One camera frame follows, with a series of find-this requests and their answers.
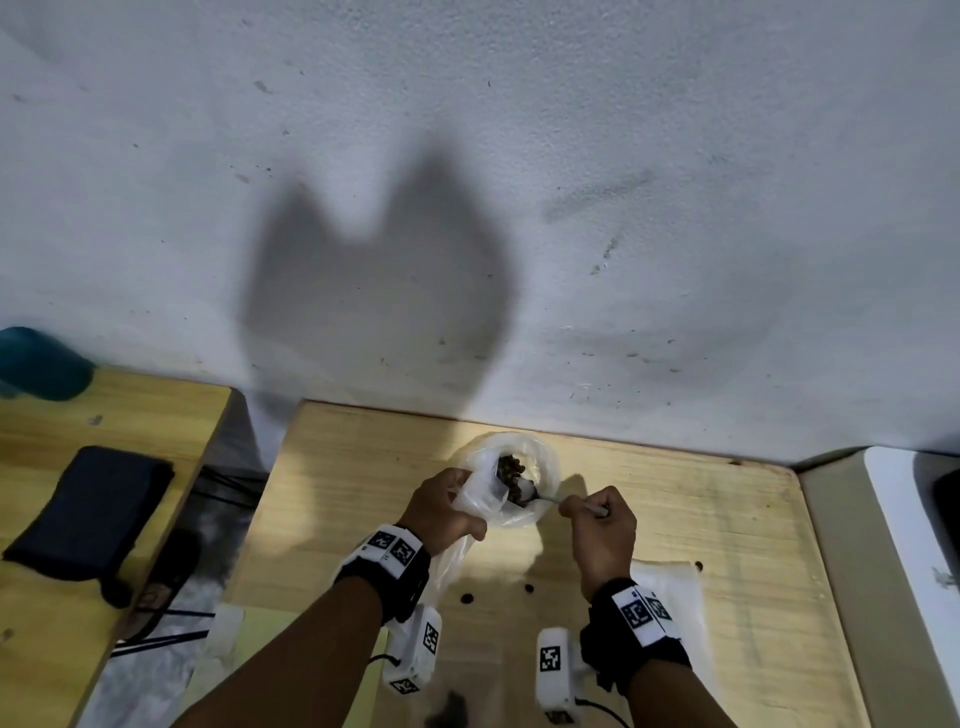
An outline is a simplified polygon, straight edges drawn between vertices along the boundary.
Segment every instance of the person's left hand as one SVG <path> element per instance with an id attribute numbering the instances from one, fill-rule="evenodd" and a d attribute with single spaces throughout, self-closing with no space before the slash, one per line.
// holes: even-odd
<path id="1" fill-rule="evenodd" d="M 424 480 L 410 496 L 407 510 L 396 522 L 401 528 L 413 531 L 431 556 L 441 553 L 463 536 L 472 536 L 477 541 L 483 541 L 487 536 L 486 521 L 455 511 L 450 505 L 456 497 L 453 491 L 469 477 L 470 471 L 447 468 Z"/>

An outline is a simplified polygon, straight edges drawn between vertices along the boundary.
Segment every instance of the person's left arm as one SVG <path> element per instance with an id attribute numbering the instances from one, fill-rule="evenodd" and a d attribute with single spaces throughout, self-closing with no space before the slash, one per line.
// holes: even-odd
<path id="1" fill-rule="evenodd" d="M 454 511 L 451 491 L 468 471 L 447 468 L 414 492 L 397 525 L 435 556 L 483 519 Z M 383 620 L 376 589 L 360 576 L 334 584 L 276 639 L 193 705 L 173 728 L 336 728 L 360 687 Z"/>

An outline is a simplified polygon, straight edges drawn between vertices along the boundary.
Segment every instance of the black wristband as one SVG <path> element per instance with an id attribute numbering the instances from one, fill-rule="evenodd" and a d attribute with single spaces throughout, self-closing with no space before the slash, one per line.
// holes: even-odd
<path id="1" fill-rule="evenodd" d="M 657 596 L 633 579 L 613 579 L 594 595 L 590 623 L 580 632 L 584 662 L 597 685 L 626 696 L 630 681 L 650 660 L 690 667 L 680 632 Z"/>
<path id="2" fill-rule="evenodd" d="M 381 624 L 410 618 L 430 578 L 430 554 L 411 531 L 381 525 L 343 562 L 334 583 L 348 576 L 367 581 L 380 597 Z"/>

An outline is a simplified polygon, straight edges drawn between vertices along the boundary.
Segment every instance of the yellow wooden table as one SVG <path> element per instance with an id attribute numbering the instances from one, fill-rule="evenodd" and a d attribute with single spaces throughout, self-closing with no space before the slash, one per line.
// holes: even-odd
<path id="1" fill-rule="evenodd" d="M 227 387 L 99 369 L 71 401 L 0 401 L 0 549 L 40 512 L 81 447 L 163 458 L 176 476 L 120 570 L 139 591 L 229 395 Z M 96 581 L 56 581 L 0 562 L 0 725 L 75 722 L 125 617 L 104 602 Z"/>
<path id="2" fill-rule="evenodd" d="M 226 601 L 302 611 L 363 536 L 399 517 L 422 480 L 469 442 L 502 430 L 302 404 Z M 638 521 L 635 558 L 703 564 L 721 699 L 741 728 L 868 725 L 792 472 L 723 457 L 540 437 L 560 455 L 567 476 L 562 495 L 607 485 L 620 489 Z M 472 603 L 461 603 L 464 593 L 473 595 Z M 579 631 L 587 622 L 569 523 L 553 511 L 538 527 L 492 530 L 468 554 L 440 612 L 442 662 L 434 680 L 459 670 L 473 687 L 486 690 L 492 724 L 546 725 L 534 699 L 537 635 L 546 626 Z M 611 705 L 617 698 L 602 693 L 601 700 Z M 381 689 L 373 724 L 414 725 L 401 717 L 402 706 Z M 476 717 L 471 726 L 479 724 Z M 588 716 L 588 725 L 610 721 L 599 713 Z"/>

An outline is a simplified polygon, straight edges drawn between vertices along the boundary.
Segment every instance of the translucent plastic bag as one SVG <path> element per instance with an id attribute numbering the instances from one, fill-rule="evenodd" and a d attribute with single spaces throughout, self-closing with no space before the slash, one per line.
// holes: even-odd
<path id="1" fill-rule="evenodd" d="M 555 496 L 560 489 L 560 458 L 542 440 L 522 432 L 500 432 L 481 440 L 457 465 L 471 471 L 464 487 L 453 500 L 458 511 L 479 516 L 490 527 L 521 528 L 533 525 L 553 506 L 549 500 L 534 500 L 520 507 L 507 500 L 507 487 L 496 477 L 497 461 L 503 455 L 519 458 L 526 467 L 524 477 L 534 481 L 542 496 Z M 453 581 L 473 539 L 465 536 L 435 559 L 423 602 L 436 606 Z"/>

